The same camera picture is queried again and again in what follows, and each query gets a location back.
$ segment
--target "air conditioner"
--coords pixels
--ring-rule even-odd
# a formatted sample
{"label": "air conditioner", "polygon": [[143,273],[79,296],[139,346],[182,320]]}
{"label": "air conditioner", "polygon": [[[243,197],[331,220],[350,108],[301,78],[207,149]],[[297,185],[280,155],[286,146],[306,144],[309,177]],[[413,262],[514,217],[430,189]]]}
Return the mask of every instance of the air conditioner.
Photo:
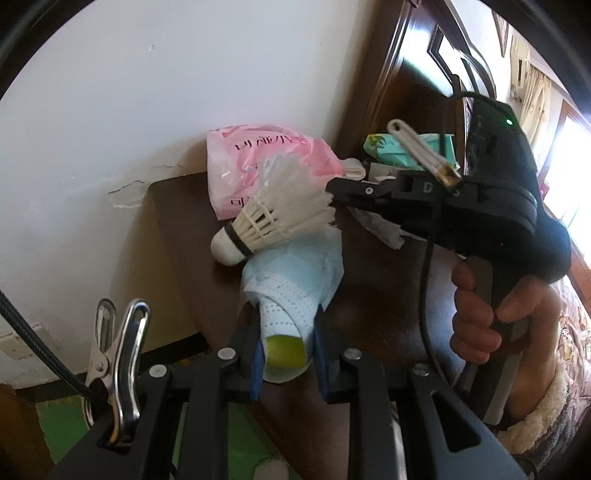
{"label": "air conditioner", "polygon": [[521,35],[513,35],[511,42],[511,85],[520,89],[525,86],[525,76],[530,66],[530,45]]}

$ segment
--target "blue face mask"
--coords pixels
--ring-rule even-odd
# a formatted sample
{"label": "blue face mask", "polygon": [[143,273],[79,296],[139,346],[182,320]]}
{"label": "blue face mask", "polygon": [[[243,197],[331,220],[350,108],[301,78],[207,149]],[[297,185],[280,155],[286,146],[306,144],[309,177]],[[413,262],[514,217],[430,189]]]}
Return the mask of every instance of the blue face mask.
{"label": "blue face mask", "polygon": [[[307,369],[312,358],[316,311],[318,306],[326,310],[342,278],[340,230],[332,226],[272,245],[248,261],[242,272],[242,289],[247,300],[259,303],[261,309],[261,338],[267,359],[265,380],[285,382]],[[277,351],[280,355],[289,350],[270,350],[279,336],[290,337],[282,339],[286,341],[284,346],[301,342],[304,358],[300,366],[278,367],[270,361]]]}

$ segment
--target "pink plastic bag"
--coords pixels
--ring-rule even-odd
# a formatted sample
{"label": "pink plastic bag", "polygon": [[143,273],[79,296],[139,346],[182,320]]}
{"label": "pink plastic bag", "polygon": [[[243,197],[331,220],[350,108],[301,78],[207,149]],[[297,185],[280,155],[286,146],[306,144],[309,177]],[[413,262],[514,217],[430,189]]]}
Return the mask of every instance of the pink plastic bag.
{"label": "pink plastic bag", "polygon": [[235,125],[207,133],[209,200],[218,220],[236,217],[253,193],[258,164],[279,153],[292,154],[312,175],[328,182],[343,167],[321,138],[278,125]]}

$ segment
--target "screw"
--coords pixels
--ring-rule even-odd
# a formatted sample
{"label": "screw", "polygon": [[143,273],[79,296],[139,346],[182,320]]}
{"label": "screw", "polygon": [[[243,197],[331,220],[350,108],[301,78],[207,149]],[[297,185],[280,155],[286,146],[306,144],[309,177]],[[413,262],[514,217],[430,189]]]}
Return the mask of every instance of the screw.
{"label": "screw", "polygon": [[162,378],[166,375],[166,367],[164,365],[152,365],[150,367],[150,376],[153,378]]}
{"label": "screw", "polygon": [[217,351],[217,357],[220,360],[232,360],[236,356],[236,351],[231,346],[225,346]]}
{"label": "screw", "polygon": [[413,373],[418,377],[426,377],[430,370],[427,364],[416,364],[413,366]]}
{"label": "screw", "polygon": [[361,350],[358,348],[347,348],[347,350],[344,351],[343,356],[347,360],[359,360],[361,358]]}

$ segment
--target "picture frame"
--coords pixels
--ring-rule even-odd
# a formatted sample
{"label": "picture frame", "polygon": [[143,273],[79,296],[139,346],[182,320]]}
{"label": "picture frame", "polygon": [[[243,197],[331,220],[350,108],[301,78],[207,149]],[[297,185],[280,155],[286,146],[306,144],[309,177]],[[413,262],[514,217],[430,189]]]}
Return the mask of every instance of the picture frame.
{"label": "picture frame", "polygon": [[501,56],[505,58],[507,54],[507,44],[509,43],[509,24],[502,16],[492,11],[492,17],[495,19],[496,33],[499,35],[499,44],[501,46]]}

